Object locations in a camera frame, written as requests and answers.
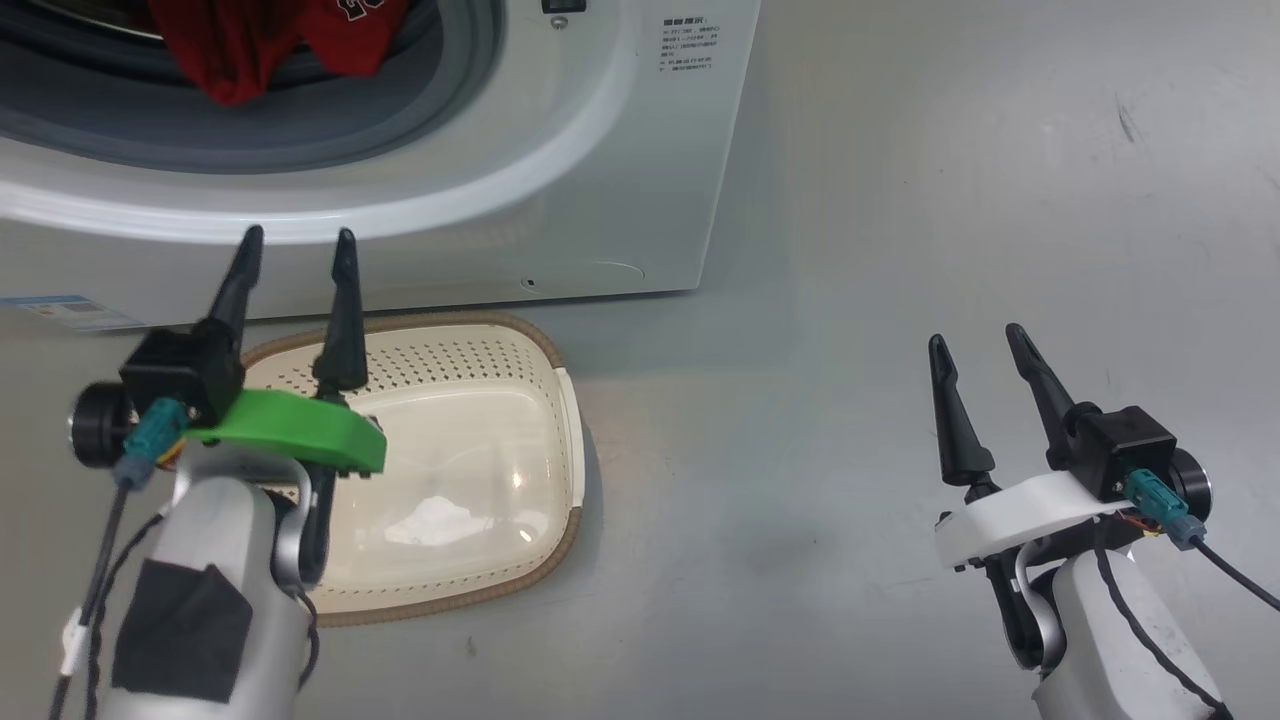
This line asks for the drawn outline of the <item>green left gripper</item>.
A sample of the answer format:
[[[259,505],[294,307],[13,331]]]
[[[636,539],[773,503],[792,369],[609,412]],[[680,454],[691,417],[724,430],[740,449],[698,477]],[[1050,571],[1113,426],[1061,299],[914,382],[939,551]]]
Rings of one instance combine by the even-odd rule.
[[[323,400],[342,398],[369,382],[357,240],[348,228],[338,233],[335,293],[312,365],[317,398],[279,389],[241,393],[241,346],[264,247],[262,227],[251,225],[209,314],[192,331],[201,350],[197,419],[224,419],[186,432],[186,483],[228,477],[265,495],[274,515],[271,577],[287,592],[310,592],[326,568],[338,479],[383,473],[388,441],[375,420]]]

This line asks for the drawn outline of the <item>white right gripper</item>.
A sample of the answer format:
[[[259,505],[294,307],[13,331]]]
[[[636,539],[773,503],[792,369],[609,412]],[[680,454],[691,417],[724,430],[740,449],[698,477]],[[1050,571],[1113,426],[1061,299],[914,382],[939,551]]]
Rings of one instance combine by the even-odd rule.
[[[1027,569],[1053,546],[1055,536],[1133,505],[1124,498],[1105,503],[1065,471],[1076,461],[1076,423],[1101,414],[1101,409],[1071,398],[1023,325],[1009,323],[1005,334],[1018,374],[1030,387],[1048,441],[1046,460],[1055,471],[945,514],[934,525],[934,547],[946,568],[977,568],[986,574],[1018,665],[1051,671],[1065,655],[1065,633],[1051,602],[1034,591]],[[928,356],[941,479],[952,487],[987,486],[995,460],[978,441],[942,334],[931,337]]]

